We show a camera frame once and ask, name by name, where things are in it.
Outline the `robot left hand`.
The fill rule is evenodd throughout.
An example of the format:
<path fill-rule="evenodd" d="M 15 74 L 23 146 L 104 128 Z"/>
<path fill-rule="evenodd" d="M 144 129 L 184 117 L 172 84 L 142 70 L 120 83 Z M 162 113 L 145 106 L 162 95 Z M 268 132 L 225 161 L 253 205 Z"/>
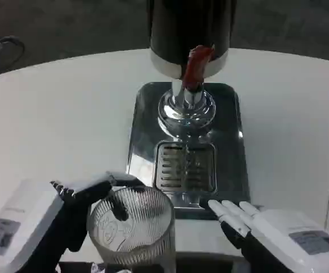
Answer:
<path fill-rule="evenodd" d="M 80 183 L 21 182 L 0 210 L 0 272 L 56 272 L 66 250 L 80 250 L 91 206 L 114 187 L 144 184 L 118 172 Z"/>

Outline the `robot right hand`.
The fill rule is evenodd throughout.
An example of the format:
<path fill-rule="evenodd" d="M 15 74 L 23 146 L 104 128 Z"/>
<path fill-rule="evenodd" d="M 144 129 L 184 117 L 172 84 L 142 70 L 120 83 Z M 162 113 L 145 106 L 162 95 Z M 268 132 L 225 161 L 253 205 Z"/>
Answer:
<path fill-rule="evenodd" d="M 302 212 L 207 201 L 254 272 L 329 272 L 329 233 Z"/>

